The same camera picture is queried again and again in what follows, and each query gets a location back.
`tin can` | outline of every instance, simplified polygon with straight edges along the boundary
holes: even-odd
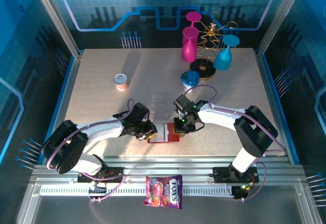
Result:
[[[127,76],[125,74],[117,74],[114,77],[114,84],[118,91],[124,91],[128,88]]]

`teal wine glass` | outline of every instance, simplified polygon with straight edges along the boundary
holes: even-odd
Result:
[[[225,35],[223,42],[227,45],[226,49],[223,49],[215,58],[214,67],[218,70],[225,71],[229,69],[232,61],[232,53],[230,47],[239,45],[240,40],[234,35]]]

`beige tabletop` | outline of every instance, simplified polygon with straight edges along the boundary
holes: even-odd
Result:
[[[275,124],[251,48],[231,49],[232,63],[227,71],[216,71],[209,84],[218,91],[213,104],[230,108],[259,107]],[[188,70],[180,48],[166,49],[86,49],[72,91],[66,120],[91,123],[126,111],[129,98],[150,109],[154,123],[173,121],[177,116],[173,102],[184,93],[180,75]],[[129,88],[119,92],[113,78],[124,73]],[[210,88],[198,88],[187,95],[194,102],[209,100]],[[84,152],[99,156],[235,156],[241,149],[235,131],[213,124],[183,136],[180,142],[148,144],[129,135],[109,138],[86,146]],[[277,149],[273,143],[270,149]]]

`red package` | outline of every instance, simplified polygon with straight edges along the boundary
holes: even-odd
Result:
[[[182,209],[182,175],[146,177],[144,205]]]

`snack bag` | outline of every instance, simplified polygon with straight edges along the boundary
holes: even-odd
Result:
[[[182,175],[146,177],[144,205],[182,209]]]

